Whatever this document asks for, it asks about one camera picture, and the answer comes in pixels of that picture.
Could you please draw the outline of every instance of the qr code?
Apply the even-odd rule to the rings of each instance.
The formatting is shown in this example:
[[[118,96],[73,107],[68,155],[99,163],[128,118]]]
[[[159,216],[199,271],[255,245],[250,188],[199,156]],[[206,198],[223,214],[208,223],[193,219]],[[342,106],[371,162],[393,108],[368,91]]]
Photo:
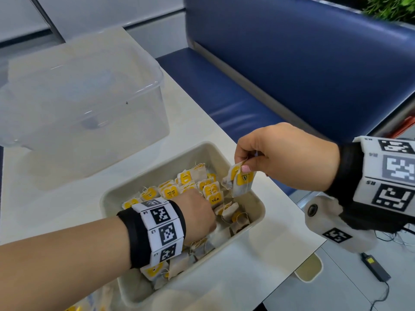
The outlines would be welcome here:
[[[174,254],[176,253],[176,244],[172,244],[171,246],[163,249],[160,253],[160,263],[170,259],[171,257],[174,256]]]
[[[173,223],[169,223],[160,227],[158,231],[160,233],[161,244],[163,246],[177,239],[176,230],[174,229]]]
[[[415,183],[415,159],[384,155],[382,177]]]
[[[157,207],[150,210],[150,213],[153,216],[154,221],[157,225],[165,223],[170,220],[170,216],[167,213],[167,210],[164,206]]]
[[[334,242],[337,243],[342,243],[343,241],[349,240],[350,238],[352,238],[351,235],[345,233],[344,231],[341,231],[340,229],[337,228],[333,228],[330,229],[329,231],[326,231],[323,236],[325,236],[326,238],[329,238],[330,240],[333,240]]]
[[[414,194],[415,191],[410,189],[381,184],[372,204],[403,212],[412,201]]]
[[[150,200],[150,201],[141,202],[141,204],[147,207],[153,207],[153,206],[160,205],[162,203],[159,202],[158,200]]]
[[[385,152],[402,152],[404,154],[415,154],[411,144],[397,140],[379,140],[379,145]]]

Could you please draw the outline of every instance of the pink fingernail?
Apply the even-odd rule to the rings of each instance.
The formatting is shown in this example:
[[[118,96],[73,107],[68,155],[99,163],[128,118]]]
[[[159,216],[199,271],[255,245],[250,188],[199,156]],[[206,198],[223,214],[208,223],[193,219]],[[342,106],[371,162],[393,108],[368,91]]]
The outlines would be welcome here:
[[[242,172],[251,172],[251,168],[248,165],[242,165],[241,167]]]

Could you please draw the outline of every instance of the foliage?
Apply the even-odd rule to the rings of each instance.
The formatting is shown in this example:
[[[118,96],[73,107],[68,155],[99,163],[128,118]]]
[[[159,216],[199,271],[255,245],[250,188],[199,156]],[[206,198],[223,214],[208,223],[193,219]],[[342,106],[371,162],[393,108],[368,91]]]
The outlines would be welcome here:
[[[415,0],[367,0],[363,10],[371,15],[388,21],[415,22]]]

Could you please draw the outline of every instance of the hand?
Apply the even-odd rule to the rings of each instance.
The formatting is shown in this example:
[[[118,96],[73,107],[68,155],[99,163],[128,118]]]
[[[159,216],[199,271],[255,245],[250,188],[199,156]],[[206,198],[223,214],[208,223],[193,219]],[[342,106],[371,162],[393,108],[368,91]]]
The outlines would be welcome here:
[[[340,153],[335,143],[284,122],[241,137],[235,163],[245,159],[242,172],[262,171],[295,189],[325,191],[336,176]]]
[[[215,230],[215,213],[198,190],[190,189],[172,200],[180,207],[186,222],[185,244],[190,245]]]

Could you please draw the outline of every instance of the white floor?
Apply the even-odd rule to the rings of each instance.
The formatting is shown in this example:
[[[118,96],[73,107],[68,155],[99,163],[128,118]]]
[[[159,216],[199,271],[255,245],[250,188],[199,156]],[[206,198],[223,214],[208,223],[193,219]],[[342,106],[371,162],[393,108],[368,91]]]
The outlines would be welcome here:
[[[301,194],[291,198],[297,203]],[[382,233],[378,236],[388,239]],[[415,245],[415,236],[409,233],[401,233],[401,236],[405,242]],[[385,293],[386,285],[373,276],[359,255],[329,241],[317,250],[317,254],[324,264],[323,273],[311,284],[289,277],[264,301],[268,311],[369,311],[370,302]],[[385,302],[378,302],[374,310],[413,310],[415,246],[406,248],[395,242],[379,240],[377,247],[368,254],[373,255],[391,275],[389,297]]]

